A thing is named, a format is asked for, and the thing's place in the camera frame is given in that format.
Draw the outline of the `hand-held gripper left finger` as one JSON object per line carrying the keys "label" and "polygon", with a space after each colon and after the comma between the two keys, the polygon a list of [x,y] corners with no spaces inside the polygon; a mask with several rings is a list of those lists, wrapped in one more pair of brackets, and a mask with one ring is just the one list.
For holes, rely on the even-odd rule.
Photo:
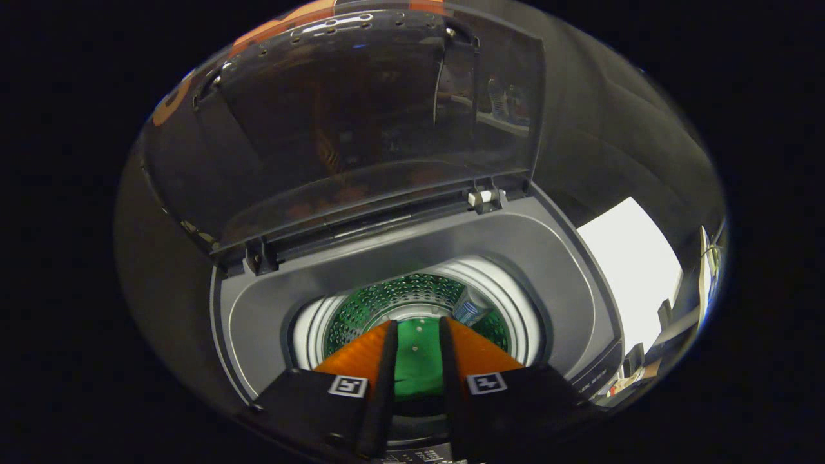
{"label": "hand-held gripper left finger", "polygon": [[251,403],[251,428],[309,461],[371,461],[386,450],[398,322],[389,320],[312,370],[281,373]]}

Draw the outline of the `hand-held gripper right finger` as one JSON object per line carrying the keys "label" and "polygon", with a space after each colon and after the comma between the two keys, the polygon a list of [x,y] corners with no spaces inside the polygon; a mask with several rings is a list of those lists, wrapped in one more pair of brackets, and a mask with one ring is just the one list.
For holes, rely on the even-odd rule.
{"label": "hand-held gripper right finger", "polygon": [[587,424],[587,399],[557,370],[523,366],[456,320],[440,320],[445,413],[460,461],[543,461]]}

